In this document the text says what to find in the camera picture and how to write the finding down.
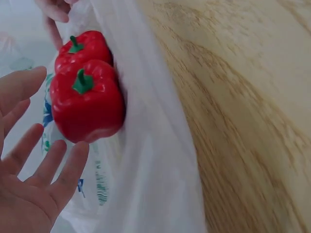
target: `light wooden table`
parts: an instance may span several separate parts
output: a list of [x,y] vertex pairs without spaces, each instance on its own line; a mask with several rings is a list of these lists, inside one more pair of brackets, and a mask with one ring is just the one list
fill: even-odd
[[311,233],[311,0],[137,0],[173,74],[210,233]]

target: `hand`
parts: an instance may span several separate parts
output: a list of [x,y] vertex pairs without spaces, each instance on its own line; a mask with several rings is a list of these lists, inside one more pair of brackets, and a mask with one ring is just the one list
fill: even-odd
[[[4,139],[27,110],[29,98],[38,91],[46,69],[18,71],[0,79],[0,152]],[[58,179],[51,184],[66,151],[56,141],[33,176],[22,182],[17,175],[43,133],[33,125],[8,155],[0,160],[0,229],[6,233],[49,233],[68,203],[86,164],[88,144],[76,144]]]
[[70,5],[78,0],[35,0],[38,7],[43,12],[43,22],[54,45],[60,49],[63,41],[60,37],[55,21],[67,23]]

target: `toy pepper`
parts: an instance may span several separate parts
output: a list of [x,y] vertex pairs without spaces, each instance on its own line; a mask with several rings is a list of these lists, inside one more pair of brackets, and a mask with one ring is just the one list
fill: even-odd
[[78,37],[71,36],[70,41],[60,50],[55,60],[55,73],[70,63],[84,63],[98,59],[112,64],[112,56],[101,32],[87,31]]
[[112,136],[123,125],[125,106],[117,75],[104,61],[70,64],[56,74],[50,91],[54,121],[73,143]]

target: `plastic bag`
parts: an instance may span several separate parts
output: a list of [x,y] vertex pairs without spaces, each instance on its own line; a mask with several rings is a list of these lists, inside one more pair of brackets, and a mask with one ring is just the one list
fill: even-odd
[[0,32],[0,74],[32,69],[34,61],[25,57],[16,40],[7,32]]
[[[166,64],[135,0],[80,0],[69,18],[61,32],[64,41],[92,29],[106,37],[127,114],[117,135],[91,145],[76,193],[62,217],[77,233],[206,232],[190,131]],[[46,82],[45,119],[50,114],[52,67],[53,61]],[[52,118],[45,126],[43,151],[62,138]]]

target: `green pepper stem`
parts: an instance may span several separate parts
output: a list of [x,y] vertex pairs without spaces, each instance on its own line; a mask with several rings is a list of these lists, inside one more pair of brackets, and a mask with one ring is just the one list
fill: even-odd
[[74,47],[77,47],[77,46],[78,46],[78,42],[77,42],[77,39],[76,39],[75,36],[72,35],[72,36],[70,37],[70,40],[72,41],[72,44],[73,44]]
[[85,75],[84,69],[79,70],[77,73],[76,81],[74,82],[72,88],[81,95],[91,90],[93,86],[93,77],[91,75]]
[[72,42],[72,47],[70,48],[69,53],[76,53],[84,48],[83,44],[78,44],[75,36],[72,35],[70,41]]
[[86,80],[84,78],[84,70],[83,69],[78,71],[78,75],[77,76],[78,76],[78,79],[79,79],[80,83],[82,85],[85,85],[86,84]]

